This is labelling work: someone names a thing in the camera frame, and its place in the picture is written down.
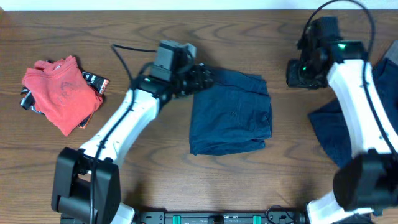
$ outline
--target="white backdrop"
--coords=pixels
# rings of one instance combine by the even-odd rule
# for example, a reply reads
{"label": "white backdrop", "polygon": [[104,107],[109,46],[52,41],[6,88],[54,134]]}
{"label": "white backdrop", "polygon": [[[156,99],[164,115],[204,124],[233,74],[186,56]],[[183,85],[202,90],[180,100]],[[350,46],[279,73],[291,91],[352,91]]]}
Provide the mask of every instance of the white backdrop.
{"label": "white backdrop", "polygon": [[[398,0],[360,0],[370,9],[398,9]],[[15,10],[232,10],[316,9],[327,0],[0,0],[6,11]],[[327,9],[357,9],[336,2]]]}

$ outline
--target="crumpled red cloth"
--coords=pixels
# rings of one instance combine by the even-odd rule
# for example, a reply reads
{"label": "crumpled red cloth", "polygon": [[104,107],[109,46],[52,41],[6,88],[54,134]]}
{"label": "crumpled red cloth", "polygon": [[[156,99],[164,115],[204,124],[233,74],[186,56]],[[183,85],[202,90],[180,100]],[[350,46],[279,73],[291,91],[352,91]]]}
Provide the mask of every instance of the crumpled red cloth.
{"label": "crumpled red cloth", "polygon": [[65,136],[103,102],[87,85],[72,56],[54,63],[37,61],[34,68],[27,69],[22,84],[32,92],[35,108]]}

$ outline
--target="black fabric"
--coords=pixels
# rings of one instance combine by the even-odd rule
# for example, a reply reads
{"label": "black fabric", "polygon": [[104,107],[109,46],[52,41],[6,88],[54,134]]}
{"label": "black fabric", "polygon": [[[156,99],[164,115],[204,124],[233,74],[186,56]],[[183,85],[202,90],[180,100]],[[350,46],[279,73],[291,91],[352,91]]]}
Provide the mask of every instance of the black fabric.
{"label": "black fabric", "polygon": [[191,153],[220,156],[263,149],[272,132],[266,81],[231,70],[213,73],[214,87],[193,98]]}
{"label": "black fabric", "polygon": [[[389,121],[398,131],[398,66],[388,59],[373,68],[373,80]],[[348,128],[338,100],[308,116],[326,154],[343,167],[351,160]]]}

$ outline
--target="green led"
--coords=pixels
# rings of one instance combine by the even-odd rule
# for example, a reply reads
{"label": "green led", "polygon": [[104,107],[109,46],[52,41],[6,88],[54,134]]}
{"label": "green led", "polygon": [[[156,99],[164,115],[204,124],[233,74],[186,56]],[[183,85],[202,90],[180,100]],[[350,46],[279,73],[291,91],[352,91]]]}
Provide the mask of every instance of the green led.
{"label": "green led", "polygon": [[340,49],[344,49],[344,48],[346,48],[347,45],[346,45],[346,44],[338,44],[337,46],[338,46]]}

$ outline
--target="garment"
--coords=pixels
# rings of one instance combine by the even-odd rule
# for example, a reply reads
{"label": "garment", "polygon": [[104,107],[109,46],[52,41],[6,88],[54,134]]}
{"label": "garment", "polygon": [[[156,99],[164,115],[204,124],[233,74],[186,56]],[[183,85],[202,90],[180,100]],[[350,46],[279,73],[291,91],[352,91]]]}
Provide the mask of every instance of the garment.
{"label": "garment", "polygon": [[33,94],[35,109],[41,111],[68,136],[102,104],[102,97],[88,86],[76,59],[50,63],[38,61],[28,68],[22,80]]}
{"label": "garment", "polygon": [[230,70],[213,73],[215,85],[193,98],[191,153],[220,156],[263,149],[272,132],[266,81]]}
{"label": "garment", "polygon": [[[398,132],[398,65],[384,59],[373,68],[373,80],[389,121]],[[338,100],[328,103],[308,117],[326,154],[339,167],[346,165],[351,160],[351,142]]]}

